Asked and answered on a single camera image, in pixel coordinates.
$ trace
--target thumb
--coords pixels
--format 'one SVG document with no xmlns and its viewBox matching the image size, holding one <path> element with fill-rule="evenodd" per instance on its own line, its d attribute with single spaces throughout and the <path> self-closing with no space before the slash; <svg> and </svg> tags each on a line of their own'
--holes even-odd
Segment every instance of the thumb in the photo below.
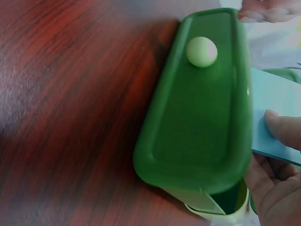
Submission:
<svg viewBox="0 0 301 226">
<path fill-rule="evenodd" d="M 301 150 L 301 117 L 282 117 L 266 110 L 265 122 L 270 133 L 285 146 Z"/>
</svg>

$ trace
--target fingernail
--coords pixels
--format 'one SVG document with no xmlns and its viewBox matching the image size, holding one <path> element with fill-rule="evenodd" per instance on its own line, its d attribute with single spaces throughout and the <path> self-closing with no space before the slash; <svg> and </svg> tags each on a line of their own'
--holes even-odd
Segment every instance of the fingernail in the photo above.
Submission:
<svg viewBox="0 0 301 226">
<path fill-rule="evenodd" d="M 242 17 L 239 19 L 240 22 L 242 23 L 255 23 L 258 22 L 256 19 L 248 18 L 248 17 Z"/>
<path fill-rule="evenodd" d="M 267 11 L 267 13 L 274 16 L 284 16 L 289 15 L 290 11 L 286 8 L 271 8 Z"/>
<path fill-rule="evenodd" d="M 239 14 L 244 16 L 244 17 L 256 19 L 256 20 L 259 20 L 259 21 L 264 20 L 264 18 L 265 18 L 263 14 L 253 12 L 253 11 L 240 12 Z"/>
<path fill-rule="evenodd" d="M 265 116 L 269 118 L 276 118 L 279 116 L 279 114 L 273 110 L 266 110 L 265 111 Z"/>
</svg>

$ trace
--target container lid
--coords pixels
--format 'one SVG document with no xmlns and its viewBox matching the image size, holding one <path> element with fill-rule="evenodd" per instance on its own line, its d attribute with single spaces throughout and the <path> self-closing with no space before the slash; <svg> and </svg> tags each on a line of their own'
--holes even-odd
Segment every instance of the container lid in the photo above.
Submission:
<svg viewBox="0 0 301 226">
<path fill-rule="evenodd" d="M 197 36 L 217 46 L 217 60 L 208 68 L 197 68 L 186 57 L 187 43 Z M 185 18 L 136 144 L 137 174 L 154 186 L 209 194 L 241 180 L 252 156 L 250 70 L 235 10 Z"/>
</svg>

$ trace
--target finger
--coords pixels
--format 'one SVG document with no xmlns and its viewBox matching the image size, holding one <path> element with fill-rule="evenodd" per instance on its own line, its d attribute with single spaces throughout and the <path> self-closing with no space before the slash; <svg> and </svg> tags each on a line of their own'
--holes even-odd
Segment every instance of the finger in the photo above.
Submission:
<svg viewBox="0 0 301 226">
<path fill-rule="evenodd" d="M 257 160 L 261 168 L 267 173 L 269 178 L 271 179 L 276 178 L 274 171 L 271 168 L 271 165 L 269 164 L 269 161 L 266 156 L 263 156 L 261 154 L 256 154 L 256 153 L 254 153 L 253 156 Z"/>
<path fill-rule="evenodd" d="M 238 18 L 244 23 L 261 22 L 265 19 L 264 12 L 266 8 L 265 1 L 244 0 Z"/>
<path fill-rule="evenodd" d="M 259 208 L 265 195 L 274 187 L 274 183 L 254 155 L 245 175 L 245 182 L 253 196 L 256 208 Z"/>
<path fill-rule="evenodd" d="M 299 0 L 244 0 L 239 20 L 245 23 L 289 21 L 301 13 Z"/>
<path fill-rule="evenodd" d="M 270 133 L 281 143 L 300 150 L 301 117 L 280 117 L 276 112 L 267 110 L 265 122 Z"/>
<path fill-rule="evenodd" d="M 284 181 L 290 177 L 300 178 L 301 171 L 298 167 L 284 161 L 267 158 L 276 178 Z"/>
</svg>

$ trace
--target light blue card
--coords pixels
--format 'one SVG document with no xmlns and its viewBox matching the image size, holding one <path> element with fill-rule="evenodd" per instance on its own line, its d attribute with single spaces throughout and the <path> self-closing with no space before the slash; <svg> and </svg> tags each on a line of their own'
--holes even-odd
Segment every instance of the light blue card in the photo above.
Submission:
<svg viewBox="0 0 301 226">
<path fill-rule="evenodd" d="M 253 152 L 301 166 L 300 152 L 276 140 L 263 118 L 266 109 L 282 116 L 301 116 L 301 85 L 252 68 L 252 90 Z"/>
</svg>

